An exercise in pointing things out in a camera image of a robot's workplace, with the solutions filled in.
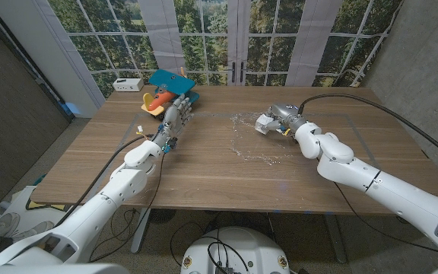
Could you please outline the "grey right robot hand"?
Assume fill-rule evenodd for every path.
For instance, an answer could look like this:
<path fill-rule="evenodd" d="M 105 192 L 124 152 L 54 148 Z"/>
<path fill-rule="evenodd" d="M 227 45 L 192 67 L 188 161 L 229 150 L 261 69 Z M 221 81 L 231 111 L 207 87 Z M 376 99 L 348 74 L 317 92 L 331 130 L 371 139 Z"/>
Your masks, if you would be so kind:
<path fill-rule="evenodd" d="M 289 129 L 291 134 L 294 134 L 306 123 L 306 119 L 299 114 L 299 108 L 293 104 L 272 104 L 265 115 L 272 118 L 272 121 L 265 125 L 267 130 L 276 130 L 284 127 L 285 129 Z"/>

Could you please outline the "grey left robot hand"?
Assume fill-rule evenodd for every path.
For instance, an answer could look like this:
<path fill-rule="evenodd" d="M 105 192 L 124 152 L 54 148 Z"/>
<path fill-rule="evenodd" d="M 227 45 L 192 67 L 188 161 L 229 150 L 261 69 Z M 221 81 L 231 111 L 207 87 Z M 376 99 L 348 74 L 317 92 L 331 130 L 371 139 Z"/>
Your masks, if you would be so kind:
<path fill-rule="evenodd" d="M 180 95 L 167 109 L 161 128 L 152 138 L 152 142 L 161 148 L 175 148 L 177 139 L 186 124 L 193 118 L 192 104 L 184 94 Z"/>

